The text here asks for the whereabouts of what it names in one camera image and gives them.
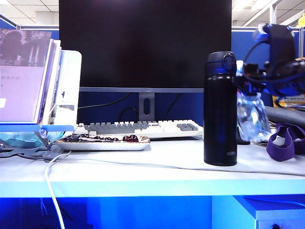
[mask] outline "purple strap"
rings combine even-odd
[[[267,152],[271,158],[285,161],[293,158],[295,154],[305,155],[305,131],[302,128],[289,123],[278,123],[276,128],[276,132],[270,136],[267,144]],[[282,146],[273,143],[276,136],[285,138]]]

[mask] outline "thermos logo text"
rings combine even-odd
[[[235,151],[227,152],[227,155],[228,155],[228,156],[236,155],[236,152],[235,152]]]

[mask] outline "plastic water bottle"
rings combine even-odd
[[[242,74],[242,61],[237,61],[236,76]],[[237,92],[237,125],[240,137],[246,142],[268,141],[271,135],[268,116],[261,93],[245,95]]]

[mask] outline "white desk surface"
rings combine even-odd
[[[138,152],[71,153],[68,158],[151,163],[228,171],[267,171],[305,175],[305,157],[284,162],[271,159],[262,146],[238,146],[237,165],[217,167],[203,162],[203,141],[152,141]],[[47,163],[18,156],[0,158],[0,197],[50,197],[44,180]],[[50,181],[57,197],[215,196],[305,194],[305,177],[200,171],[107,164],[58,162]]]

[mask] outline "white keyboard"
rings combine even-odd
[[[202,136],[203,128],[193,120],[141,121],[116,123],[80,123],[74,134],[137,135],[148,138]]]

